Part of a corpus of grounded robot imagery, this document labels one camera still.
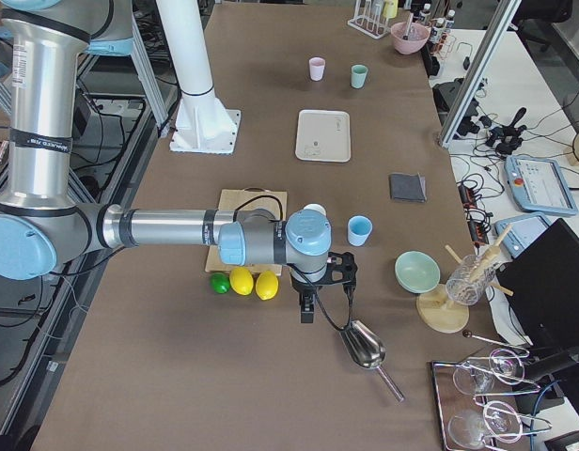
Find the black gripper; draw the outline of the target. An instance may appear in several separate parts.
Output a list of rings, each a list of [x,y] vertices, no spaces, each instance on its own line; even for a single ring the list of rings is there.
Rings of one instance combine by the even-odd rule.
[[[310,281],[295,265],[289,265],[289,269],[291,284],[299,293],[300,322],[303,324],[312,324],[315,314],[315,298],[319,294],[322,285]]]

